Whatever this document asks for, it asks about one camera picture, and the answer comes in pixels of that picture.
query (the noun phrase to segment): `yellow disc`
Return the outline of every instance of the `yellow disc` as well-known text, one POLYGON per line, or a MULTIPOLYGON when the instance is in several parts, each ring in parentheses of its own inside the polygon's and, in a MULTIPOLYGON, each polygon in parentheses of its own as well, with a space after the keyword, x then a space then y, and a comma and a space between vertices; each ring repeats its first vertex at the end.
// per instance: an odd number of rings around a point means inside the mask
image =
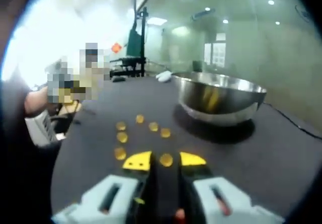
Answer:
POLYGON ((116 129, 119 130, 119 131, 124 131, 126 129, 125 122, 116 123, 116 129))
POLYGON ((164 167, 170 167, 173 163, 173 158, 171 155, 169 154, 163 154, 160 157, 160 163, 164 166, 164 167))
POLYGON ((137 123, 143 123, 144 122, 144 116, 143 115, 137 115, 136 116, 136 122, 137 123))
POLYGON ((121 143, 126 143, 127 139, 128 139, 126 132, 118 132, 117 135, 116 135, 116 138, 121 143))
POLYGON ((167 138, 171 136, 169 128, 161 128, 161 137, 167 138))
POLYGON ((152 132, 157 132, 157 129, 158 129, 158 125, 156 122, 152 122, 149 124, 149 128, 152 132))
POLYGON ((115 158, 117 160, 123 160, 126 158, 126 151, 122 147, 118 147, 118 148, 114 149, 114 154, 115 154, 115 158))

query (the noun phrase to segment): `person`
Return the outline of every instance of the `person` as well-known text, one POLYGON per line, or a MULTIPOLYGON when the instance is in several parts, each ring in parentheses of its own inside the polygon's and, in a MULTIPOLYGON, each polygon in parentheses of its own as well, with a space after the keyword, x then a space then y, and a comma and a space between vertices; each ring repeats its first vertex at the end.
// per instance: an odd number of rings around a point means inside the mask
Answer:
POLYGON ((47 87, 32 92, 16 69, 8 81, 2 82, 1 96, 7 214, 18 209, 19 214, 11 215, 10 222, 32 219, 48 223, 52 216, 51 175, 61 142, 35 145, 25 122, 48 106, 47 87))

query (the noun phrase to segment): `black table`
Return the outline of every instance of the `black table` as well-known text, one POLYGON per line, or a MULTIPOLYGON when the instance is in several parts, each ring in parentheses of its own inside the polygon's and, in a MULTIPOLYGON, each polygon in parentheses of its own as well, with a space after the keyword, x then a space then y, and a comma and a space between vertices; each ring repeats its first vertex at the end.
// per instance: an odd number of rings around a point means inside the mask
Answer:
MULTIPOLYGON (((179 151, 203 157, 215 175, 223 176, 248 193, 253 203, 286 216, 305 194, 322 159, 322 141, 308 136, 263 104, 253 121, 234 128, 214 128, 192 120, 177 105, 174 83, 154 78, 104 82, 98 100, 83 102, 56 160, 52 186, 53 212, 79 201, 81 195, 109 174, 119 174, 123 161, 114 157, 115 124, 125 121, 127 157, 152 150, 174 156, 179 151), (135 123, 137 114, 145 124, 135 123), (156 121, 173 136, 161 139, 148 129, 156 121)), ((178 158, 170 168, 159 166, 159 214, 176 211, 178 158)))

